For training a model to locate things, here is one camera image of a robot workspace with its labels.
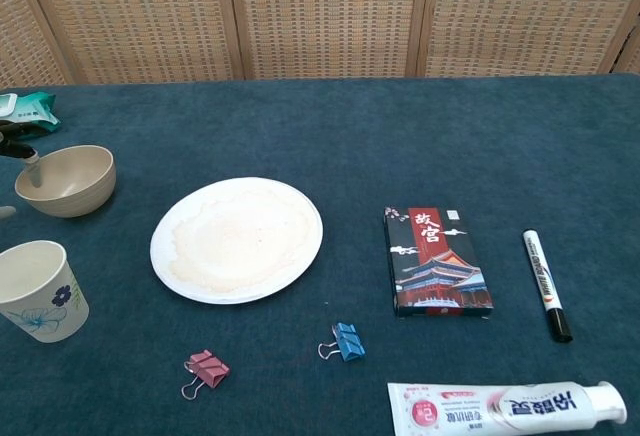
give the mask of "white toothpaste tube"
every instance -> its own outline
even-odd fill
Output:
[[[449,386],[389,383],[396,436],[518,436],[591,429],[627,420],[611,384]]]

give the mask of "paper cup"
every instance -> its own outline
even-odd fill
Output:
[[[71,336],[89,306],[53,241],[31,241],[0,254],[0,313],[43,343]]]

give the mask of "pink binder clip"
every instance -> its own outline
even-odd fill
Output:
[[[180,392],[184,399],[192,401],[196,399],[198,390],[205,384],[210,388],[215,388],[231,371],[229,367],[216,358],[211,352],[205,349],[202,353],[192,354],[189,361],[184,362],[184,367],[191,374],[195,374],[195,378],[189,384],[185,384]],[[196,387],[193,396],[187,396],[185,390],[194,384],[198,379],[202,382]]]

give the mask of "wicker partition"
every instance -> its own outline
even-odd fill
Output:
[[[250,78],[393,77],[407,66],[415,74],[415,64],[407,65],[414,0],[234,3]],[[416,52],[419,17],[417,23]]]
[[[636,20],[636,26],[629,35],[629,40],[620,54],[615,71],[640,73],[640,16]]]
[[[242,77],[231,0],[40,0],[88,83]]]
[[[70,82],[35,0],[0,0],[0,92]]]
[[[608,72],[640,0],[427,0],[427,76]]]

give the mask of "blue flower print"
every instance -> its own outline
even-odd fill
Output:
[[[52,334],[58,330],[60,321],[67,317],[64,308],[34,308],[25,309],[22,314],[7,313],[8,318],[30,333]]]
[[[71,286],[67,284],[56,291],[56,295],[51,300],[51,303],[58,307],[62,307],[64,306],[64,303],[69,301],[69,299],[71,299]]]

